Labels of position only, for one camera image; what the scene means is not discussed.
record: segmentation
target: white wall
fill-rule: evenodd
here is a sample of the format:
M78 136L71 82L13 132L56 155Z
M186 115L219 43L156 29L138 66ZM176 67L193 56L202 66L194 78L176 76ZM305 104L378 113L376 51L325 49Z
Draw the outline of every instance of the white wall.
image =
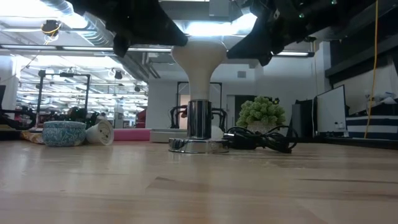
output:
M246 78L238 78L238 71L246 71ZM168 128L168 110L175 106L177 81L187 81L183 71L158 71L162 78L150 80L147 110L148 128ZM165 80L170 73L172 80ZM220 65L214 72L212 82L223 83L221 107L225 110L227 95L262 95L278 97L286 110L288 123L295 100L313 99L316 95L313 58L273 58L264 68L248 65Z
M0 56L0 85L6 86L1 106L4 110L14 110L17 105L18 82L21 76L20 66L15 57ZM8 114L14 119L15 114Z
M146 128L169 128L169 110L175 106L177 82L149 80Z
M288 124L295 101L316 95L313 58L276 57L263 70L264 73L256 72L256 95L279 98Z
M330 60L330 43L321 42L319 43L319 49L314 55L312 70L314 71L315 86L317 95L331 90L329 79L325 77L325 70L331 67Z
M366 109L365 95L370 95L372 83L373 70L335 84L335 87L345 86L346 104L350 107L349 114ZM398 95L398 76L391 59L387 66L376 70L374 95L377 96L387 91Z
M188 81L182 76L185 74L181 70L175 67L173 69L174 71L158 71L163 78L149 80L147 128L170 127L169 109L176 104L177 82ZM246 71L246 78L238 78L238 71ZM168 73L171 73L171 80L166 80ZM227 95L255 95L254 81L254 69L250 69L248 65L220 65L211 78L211 82L221 82L223 84L221 107L224 110L226 109ZM186 90L188 88L184 89L180 94L189 94ZM210 91L210 93L211 99L220 97L218 91ZM218 120L215 119L213 123L218 124Z

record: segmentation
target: yellow cable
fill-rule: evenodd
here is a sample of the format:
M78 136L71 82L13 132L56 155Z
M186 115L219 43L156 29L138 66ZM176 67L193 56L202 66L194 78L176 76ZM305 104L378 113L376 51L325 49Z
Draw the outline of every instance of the yellow cable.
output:
M364 138L366 139L368 136L369 125L371 122L371 115L372 115L372 103L373 103L373 95L374 95L374 86L376 84L376 69L377 69L377 34L379 28L379 0L376 0L376 25L374 28L374 66L373 66L373 84L372 84L372 92L371 92L371 99L369 101L369 114L368 114L368 123L366 125L365 135Z
M57 29L51 31L51 32L52 32L52 35L51 35L50 38L52 38L52 37L54 36L55 31L57 31L59 28L60 28L60 26L58 26ZM50 42L47 40L46 42L44 42L44 45L48 45L49 43L50 43ZM37 56L39 56L39 53L40 53L40 52L41 52L41 50L37 53L37 55L36 55L27 65L30 65L30 63L32 63L33 60L35 60L35 59L37 58ZM5 81L10 80L11 78L15 77L16 75L17 75L17 74L12 75L12 76L10 76L9 78L7 78L7 79L5 79L5 80L0 80L0 84L4 83Z

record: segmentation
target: white cup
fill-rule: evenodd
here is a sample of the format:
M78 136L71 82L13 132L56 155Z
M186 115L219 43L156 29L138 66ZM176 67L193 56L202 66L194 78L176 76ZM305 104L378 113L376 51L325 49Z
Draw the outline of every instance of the white cup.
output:
M113 127L106 120L101 120L98 124L86 130L86 139L91 144L103 144L108 146L114 139Z

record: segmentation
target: round metal base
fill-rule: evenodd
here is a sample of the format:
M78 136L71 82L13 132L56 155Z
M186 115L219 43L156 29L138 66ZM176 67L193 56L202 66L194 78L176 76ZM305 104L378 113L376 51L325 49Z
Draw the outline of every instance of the round metal base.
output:
M169 139L169 151L182 153L228 152L227 140Z

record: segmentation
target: wooden table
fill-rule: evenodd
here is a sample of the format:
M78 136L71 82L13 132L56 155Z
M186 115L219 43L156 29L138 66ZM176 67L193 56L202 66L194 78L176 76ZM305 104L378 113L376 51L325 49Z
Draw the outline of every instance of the wooden table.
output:
M398 223L398 151L0 142L0 223Z

